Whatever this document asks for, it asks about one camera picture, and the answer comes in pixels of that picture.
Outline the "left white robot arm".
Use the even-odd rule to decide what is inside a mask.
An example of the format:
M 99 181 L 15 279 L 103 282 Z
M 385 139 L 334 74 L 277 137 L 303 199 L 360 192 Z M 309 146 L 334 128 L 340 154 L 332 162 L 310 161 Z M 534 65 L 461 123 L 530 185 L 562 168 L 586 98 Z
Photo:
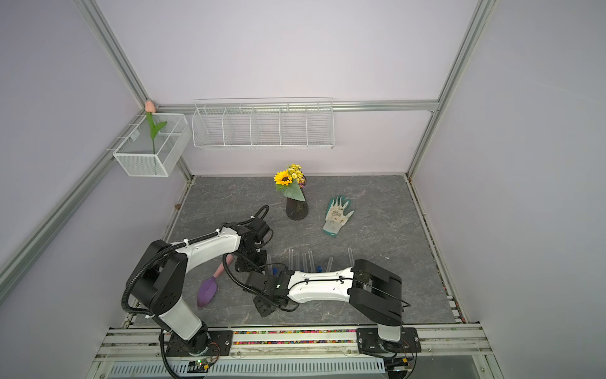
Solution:
M 151 243 L 126 281 L 121 298 L 124 311 L 156 322 L 171 332 L 187 354 L 202 355 L 211 344 L 208 326 L 193 309 L 193 274 L 206 263 L 228 266 L 238 273 L 265 274 L 270 227 L 262 206 L 241 222 L 225 223 L 209 234 L 167 243 Z

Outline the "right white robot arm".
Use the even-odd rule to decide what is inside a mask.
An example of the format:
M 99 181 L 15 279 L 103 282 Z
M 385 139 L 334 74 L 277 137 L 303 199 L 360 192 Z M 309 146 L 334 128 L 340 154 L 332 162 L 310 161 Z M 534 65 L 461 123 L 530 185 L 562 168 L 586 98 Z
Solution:
M 410 303 L 402 298 L 402 278 L 364 259 L 340 271 L 305 273 L 285 269 L 273 276 L 255 266 L 247 281 L 240 281 L 229 268 L 227 276 L 244 292 L 253 295 L 261 317 L 273 312 L 294 312 L 310 302 L 347 303 L 377 324 L 380 348 L 391 355 L 406 351 L 402 339 L 402 310 Z

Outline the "clear test tube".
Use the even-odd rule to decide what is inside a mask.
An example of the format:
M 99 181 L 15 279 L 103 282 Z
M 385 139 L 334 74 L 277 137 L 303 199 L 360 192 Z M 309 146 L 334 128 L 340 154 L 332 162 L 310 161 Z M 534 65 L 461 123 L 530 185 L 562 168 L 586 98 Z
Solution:
M 349 258 L 350 266 L 353 267 L 355 265 L 354 253 L 351 247 L 347 248 L 347 256 Z

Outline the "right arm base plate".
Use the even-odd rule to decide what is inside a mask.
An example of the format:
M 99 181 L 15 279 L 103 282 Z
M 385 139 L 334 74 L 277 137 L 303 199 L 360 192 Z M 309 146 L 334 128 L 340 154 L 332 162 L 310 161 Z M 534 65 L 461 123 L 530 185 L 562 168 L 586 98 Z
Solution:
M 399 335 L 383 338 L 378 327 L 358 328 L 355 341 L 359 352 L 365 355 L 385 356 L 421 352 L 420 337 L 416 328 L 400 327 Z

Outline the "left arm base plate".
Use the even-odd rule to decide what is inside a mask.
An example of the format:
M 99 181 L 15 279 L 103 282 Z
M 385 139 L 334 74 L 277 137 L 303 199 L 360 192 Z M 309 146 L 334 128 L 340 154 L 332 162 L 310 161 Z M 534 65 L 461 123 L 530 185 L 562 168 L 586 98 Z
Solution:
M 227 329 L 198 333 L 191 340 L 184 340 L 173 333 L 167 342 L 168 357 L 227 356 L 230 354 L 234 332 Z

